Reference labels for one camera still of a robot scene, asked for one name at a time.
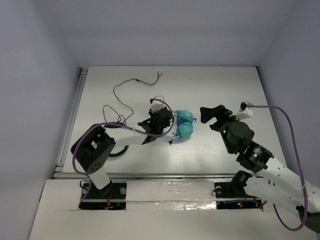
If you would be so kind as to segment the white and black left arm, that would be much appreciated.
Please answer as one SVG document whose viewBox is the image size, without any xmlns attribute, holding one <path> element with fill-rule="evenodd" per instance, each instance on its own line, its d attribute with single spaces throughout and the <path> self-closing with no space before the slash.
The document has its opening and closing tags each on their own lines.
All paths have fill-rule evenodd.
<svg viewBox="0 0 320 240">
<path fill-rule="evenodd" d="M 115 122 L 94 124 L 71 147 L 72 165 L 79 163 L 84 170 L 83 174 L 89 178 L 88 190 L 93 188 L 99 198 L 107 198 L 113 183 L 104 164 L 113 149 L 152 143 L 165 135 L 164 129 L 171 126 L 173 119 L 170 110 L 161 108 L 134 127 Z"/>
</svg>

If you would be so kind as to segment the teal cat ear headphones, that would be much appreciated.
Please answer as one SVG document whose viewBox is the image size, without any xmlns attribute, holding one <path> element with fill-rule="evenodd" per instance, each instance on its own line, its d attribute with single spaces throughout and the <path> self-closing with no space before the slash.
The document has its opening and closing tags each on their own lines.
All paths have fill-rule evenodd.
<svg viewBox="0 0 320 240">
<path fill-rule="evenodd" d="M 193 134 L 194 124 L 197 121 L 189 110 L 175 110 L 173 115 L 176 116 L 176 131 L 172 136 L 166 137 L 170 145 L 175 141 L 190 137 Z"/>
</svg>

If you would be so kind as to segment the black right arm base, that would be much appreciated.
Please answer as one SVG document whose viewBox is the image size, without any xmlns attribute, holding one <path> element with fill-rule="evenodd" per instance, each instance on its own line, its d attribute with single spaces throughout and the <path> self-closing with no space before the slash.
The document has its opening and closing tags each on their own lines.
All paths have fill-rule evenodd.
<svg viewBox="0 0 320 240">
<path fill-rule="evenodd" d="M 217 198 L 218 210 L 263 209 L 264 204 L 256 196 L 245 192 L 247 180 L 253 176 L 245 171 L 238 171 L 228 182 L 215 182 L 211 192 Z"/>
</svg>

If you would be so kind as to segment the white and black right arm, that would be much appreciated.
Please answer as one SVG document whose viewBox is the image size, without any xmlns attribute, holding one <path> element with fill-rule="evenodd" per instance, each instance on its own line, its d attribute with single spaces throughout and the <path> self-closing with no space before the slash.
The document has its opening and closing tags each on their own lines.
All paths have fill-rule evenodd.
<svg viewBox="0 0 320 240">
<path fill-rule="evenodd" d="M 215 193 L 219 198 L 261 198 L 299 218 L 300 225 L 286 225 L 288 230 L 296 232 L 307 227 L 319 233 L 320 189 L 305 179 L 302 169 L 296 174 L 270 150 L 254 142 L 255 133 L 243 120 L 252 117 L 255 108 L 249 102 L 242 102 L 237 113 L 223 105 L 200 108 L 201 123 L 216 118 L 210 129 L 220 133 L 227 152 L 236 155 L 236 161 L 245 169 L 238 171 L 230 182 L 216 184 Z"/>
</svg>

